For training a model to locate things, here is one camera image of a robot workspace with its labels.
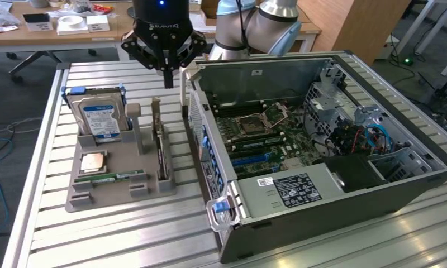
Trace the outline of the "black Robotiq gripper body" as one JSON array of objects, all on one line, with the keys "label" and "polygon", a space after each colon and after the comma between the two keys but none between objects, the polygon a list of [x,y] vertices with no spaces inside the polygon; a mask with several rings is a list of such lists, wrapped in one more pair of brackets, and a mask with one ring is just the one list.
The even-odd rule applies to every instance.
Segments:
[{"label": "black Robotiq gripper body", "polygon": [[133,1],[133,32],[149,50],[181,50],[192,33],[188,1]]}]

